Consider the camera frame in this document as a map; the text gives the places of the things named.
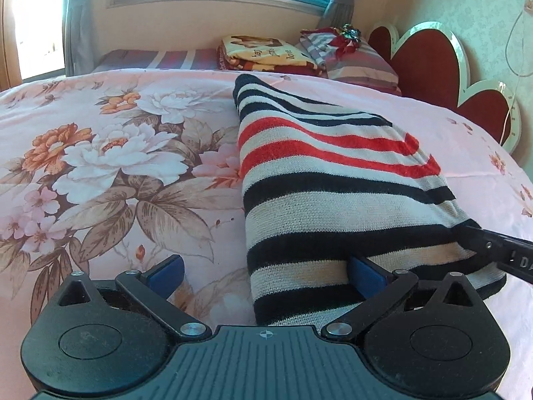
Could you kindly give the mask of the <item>striped knit sweater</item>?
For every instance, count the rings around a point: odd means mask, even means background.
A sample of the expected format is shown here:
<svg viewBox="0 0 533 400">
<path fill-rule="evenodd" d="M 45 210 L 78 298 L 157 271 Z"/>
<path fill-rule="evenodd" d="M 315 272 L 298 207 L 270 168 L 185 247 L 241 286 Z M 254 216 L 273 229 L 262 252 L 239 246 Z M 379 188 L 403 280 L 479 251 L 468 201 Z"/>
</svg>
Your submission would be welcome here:
<svg viewBox="0 0 533 400">
<path fill-rule="evenodd" d="M 472 224 L 437 161 L 385 117 L 237 77 L 251 294 L 260 325 L 322 327 L 363 300 L 357 258 L 422 280 L 467 276 L 480 297 L 503 271 L 463 248 Z"/>
</svg>

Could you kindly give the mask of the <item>shiny ribbon bow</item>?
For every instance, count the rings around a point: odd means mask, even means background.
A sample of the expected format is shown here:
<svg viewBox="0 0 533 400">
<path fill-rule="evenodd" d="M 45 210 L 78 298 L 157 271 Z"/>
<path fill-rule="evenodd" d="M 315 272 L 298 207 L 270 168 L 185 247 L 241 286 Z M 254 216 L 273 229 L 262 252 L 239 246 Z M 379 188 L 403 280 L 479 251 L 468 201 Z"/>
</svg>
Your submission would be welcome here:
<svg viewBox="0 0 533 400">
<path fill-rule="evenodd" d="M 339 34 L 347 42 L 360 43 L 361 32 L 359 29 L 354 28 L 351 24 L 344 24 L 340 27 Z"/>
</svg>

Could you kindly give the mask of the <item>striped pillow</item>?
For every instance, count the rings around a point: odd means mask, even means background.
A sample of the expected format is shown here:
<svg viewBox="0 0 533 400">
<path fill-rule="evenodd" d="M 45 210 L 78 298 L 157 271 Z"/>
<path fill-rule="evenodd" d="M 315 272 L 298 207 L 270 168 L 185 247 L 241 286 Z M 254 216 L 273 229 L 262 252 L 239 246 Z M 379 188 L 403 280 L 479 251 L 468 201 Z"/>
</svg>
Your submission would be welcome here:
<svg viewBox="0 0 533 400">
<path fill-rule="evenodd" d="M 347 42 L 340 28 L 302 30 L 300 44 L 317 63 L 328 80 L 401 95 L 399 76 L 387 61 L 361 37 L 360 43 Z"/>
</svg>

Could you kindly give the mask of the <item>grey left curtain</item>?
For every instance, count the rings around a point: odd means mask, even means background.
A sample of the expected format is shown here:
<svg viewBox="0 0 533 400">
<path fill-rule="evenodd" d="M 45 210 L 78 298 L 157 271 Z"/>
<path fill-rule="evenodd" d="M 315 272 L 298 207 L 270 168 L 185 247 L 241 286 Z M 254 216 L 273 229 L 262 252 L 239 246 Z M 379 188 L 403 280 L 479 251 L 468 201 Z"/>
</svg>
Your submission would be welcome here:
<svg viewBox="0 0 533 400">
<path fill-rule="evenodd" d="M 67 77 L 92 72 L 95 31 L 92 0 L 63 0 L 62 46 Z"/>
</svg>

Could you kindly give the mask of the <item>yellow red folded blanket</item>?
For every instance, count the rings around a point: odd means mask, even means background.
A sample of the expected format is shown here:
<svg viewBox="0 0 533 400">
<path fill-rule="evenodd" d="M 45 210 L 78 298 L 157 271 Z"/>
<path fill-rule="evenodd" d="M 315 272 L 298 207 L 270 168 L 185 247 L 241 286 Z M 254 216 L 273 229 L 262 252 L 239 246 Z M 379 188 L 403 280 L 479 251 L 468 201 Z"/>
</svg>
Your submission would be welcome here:
<svg viewBox="0 0 533 400">
<path fill-rule="evenodd" d="M 320 76 L 322 70 L 309 55 L 276 38 L 230 35 L 217 50 L 221 70 L 262 71 Z"/>
</svg>

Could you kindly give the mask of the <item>brown wooden door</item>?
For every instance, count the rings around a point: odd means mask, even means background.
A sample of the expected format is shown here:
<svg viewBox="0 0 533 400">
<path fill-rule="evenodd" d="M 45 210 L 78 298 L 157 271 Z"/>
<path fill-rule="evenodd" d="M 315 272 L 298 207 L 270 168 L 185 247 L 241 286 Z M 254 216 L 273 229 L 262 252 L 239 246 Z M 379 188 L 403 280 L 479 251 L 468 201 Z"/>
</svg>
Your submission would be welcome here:
<svg viewBox="0 0 533 400">
<path fill-rule="evenodd" d="M 22 83 L 11 0 L 0 0 L 0 85 L 1 91 Z"/>
</svg>

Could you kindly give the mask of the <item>red heart-shaped headboard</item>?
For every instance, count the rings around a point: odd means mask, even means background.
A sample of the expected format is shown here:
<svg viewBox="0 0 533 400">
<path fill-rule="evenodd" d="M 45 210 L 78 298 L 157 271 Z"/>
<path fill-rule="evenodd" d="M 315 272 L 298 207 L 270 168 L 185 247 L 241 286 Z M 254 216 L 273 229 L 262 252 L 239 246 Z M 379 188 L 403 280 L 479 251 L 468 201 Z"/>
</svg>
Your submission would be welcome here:
<svg viewBox="0 0 533 400">
<path fill-rule="evenodd" d="M 521 115 L 511 88 L 499 80 L 471 82 L 466 50 L 450 28 L 422 22 L 399 34 L 380 23 L 368 44 L 397 72 L 404 97 L 445 107 L 483 128 L 508 153 L 515 151 Z"/>
</svg>

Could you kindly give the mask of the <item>pink floral bed sheet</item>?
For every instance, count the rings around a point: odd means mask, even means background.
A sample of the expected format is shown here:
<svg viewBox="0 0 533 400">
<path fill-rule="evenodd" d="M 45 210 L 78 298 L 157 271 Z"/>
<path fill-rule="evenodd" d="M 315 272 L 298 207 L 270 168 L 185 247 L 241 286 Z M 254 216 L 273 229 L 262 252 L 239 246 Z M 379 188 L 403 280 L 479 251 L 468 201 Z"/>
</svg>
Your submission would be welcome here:
<svg viewBox="0 0 533 400">
<path fill-rule="evenodd" d="M 385 117 L 431 154 L 480 226 L 532 236 L 532 184 L 483 128 L 444 107 L 305 76 L 246 73 Z M 33 388 L 19 349 L 74 269 L 107 279 L 184 258 L 173 303 L 215 326 L 257 323 L 240 175 L 236 74 L 112 70 L 1 95 L 1 396 Z"/>
</svg>

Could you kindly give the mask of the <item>striped mattress cover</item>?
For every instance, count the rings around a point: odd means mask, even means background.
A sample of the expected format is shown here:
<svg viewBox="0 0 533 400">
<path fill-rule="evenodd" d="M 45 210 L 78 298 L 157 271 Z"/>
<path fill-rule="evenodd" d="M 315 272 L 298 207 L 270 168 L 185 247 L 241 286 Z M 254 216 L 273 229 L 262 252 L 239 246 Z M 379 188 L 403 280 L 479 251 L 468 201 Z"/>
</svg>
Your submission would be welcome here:
<svg viewBox="0 0 533 400">
<path fill-rule="evenodd" d="M 218 70 L 215 49 L 191 51 L 114 50 L 102 57 L 93 72 L 124 69 Z"/>
</svg>

